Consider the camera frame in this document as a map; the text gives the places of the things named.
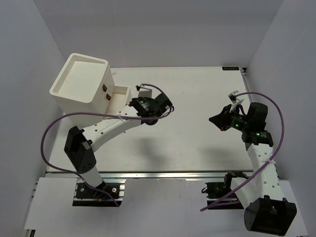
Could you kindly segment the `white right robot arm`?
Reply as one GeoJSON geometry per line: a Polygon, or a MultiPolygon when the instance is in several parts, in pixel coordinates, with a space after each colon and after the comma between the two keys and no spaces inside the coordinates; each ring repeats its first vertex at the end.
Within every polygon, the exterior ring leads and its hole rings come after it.
{"type": "Polygon", "coordinates": [[[297,208],[286,199],[279,184],[272,159],[273,139],[265,129],[267,114],[268,107],[262,103],[251,103],[247,114],[243,113],[240,104],[229,104],[209,121],[221,131],[234,128],[242,132],[241,138],[255,176],[250,178],[240,172],[228,172],[224,189],[234,191],[243,206],[246,229],[284,236],[297,214],[297,208]]]}

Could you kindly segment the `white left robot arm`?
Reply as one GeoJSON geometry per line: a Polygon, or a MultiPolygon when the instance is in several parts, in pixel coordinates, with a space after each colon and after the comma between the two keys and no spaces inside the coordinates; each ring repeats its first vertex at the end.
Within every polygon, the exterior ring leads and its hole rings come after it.
{"type": "Polygon", "coordinates": [[[173,109],[172,102],[163,93],[156,98],[132,98],[116,115],[108,115],[107,119],[82,129],[72,127],[67,135],[64,152],[87,185],[100,189],[104,181],[96,167],[94,152],[129,129],[142,124],[156,124],[159,118],[173,109]]]}

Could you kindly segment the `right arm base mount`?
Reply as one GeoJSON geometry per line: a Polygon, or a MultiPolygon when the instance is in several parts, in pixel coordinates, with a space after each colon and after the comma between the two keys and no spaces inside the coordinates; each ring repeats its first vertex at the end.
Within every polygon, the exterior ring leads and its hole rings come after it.
{"type": "MultiPolygon", "coordinates": [[[[231,191],[230,185],[232,180],[241,178],[241,182],[247,180],[249,177],[242,172],[229,171],[224,176],[224,181],[222,182],[207,182],[205,187],[201,190],[202,194],[206,194],[207,205],[212,204],[217,199],[226,195],[231,191]]],[[[209,208],[209,210],[220,210],[220,209],[243,209],[236,194],[230,195],[225,200],[218,203],[215,207],[209,208]]]]}

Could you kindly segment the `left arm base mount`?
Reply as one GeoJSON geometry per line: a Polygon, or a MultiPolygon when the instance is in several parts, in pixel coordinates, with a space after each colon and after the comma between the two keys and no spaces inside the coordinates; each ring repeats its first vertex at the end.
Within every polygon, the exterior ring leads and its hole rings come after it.
{"type": "Polygon", "coordinates": [[[72,206],[76,207],[119,207],[123,201],[125,181],[104,180],[100,190],[89,188],[83,181],[77,181],[72,206]]]}

